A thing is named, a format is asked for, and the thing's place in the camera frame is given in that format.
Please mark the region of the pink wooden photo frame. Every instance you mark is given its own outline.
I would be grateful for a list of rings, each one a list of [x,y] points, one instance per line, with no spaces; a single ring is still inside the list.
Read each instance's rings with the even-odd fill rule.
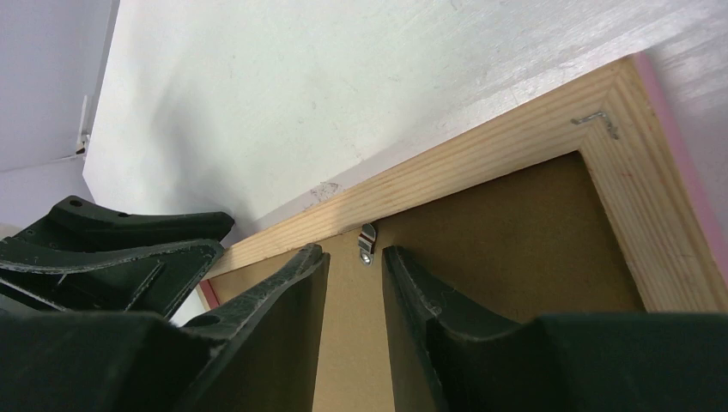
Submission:
[[[621,58],[232,245],[225,275],[555,157],[578,152],[650,311],[727,308],[725,254],[683,177],[648,58]]]

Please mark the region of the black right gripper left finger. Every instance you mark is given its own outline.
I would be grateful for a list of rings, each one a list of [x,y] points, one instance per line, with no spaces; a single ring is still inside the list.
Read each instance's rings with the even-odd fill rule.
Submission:
[[[149,312],[1,318],[4,411],[309,411],[331,257],[316,244],[178,327]]]

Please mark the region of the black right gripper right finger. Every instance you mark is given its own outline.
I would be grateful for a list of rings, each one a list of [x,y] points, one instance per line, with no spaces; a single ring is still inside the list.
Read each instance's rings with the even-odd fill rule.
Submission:
[[[727,317],[480,306],[400,246],[383,250],[398,411],[724,411]]]

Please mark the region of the brown backing board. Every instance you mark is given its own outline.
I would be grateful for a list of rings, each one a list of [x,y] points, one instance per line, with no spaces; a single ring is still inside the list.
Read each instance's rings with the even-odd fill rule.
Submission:
[[[479,305],[524,323],[552,312],[641,312],[644,304],[576,152],[379,220],[399,245]],[[394,408],[381,262],[358,232],[321,241],[331,256],[312,407]]]

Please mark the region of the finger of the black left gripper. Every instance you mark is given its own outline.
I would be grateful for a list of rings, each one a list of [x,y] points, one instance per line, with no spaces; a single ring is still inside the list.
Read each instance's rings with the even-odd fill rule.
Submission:
[[[1,241],[1,293],[35,311],[153,312],[170,318],[221,257],[194,239],[116,251],[60,251]]]
[[[219,242],[233,225],[224,212],[130,215],[69,196],[14,237],[60,251],[116,251],[194,239]]]

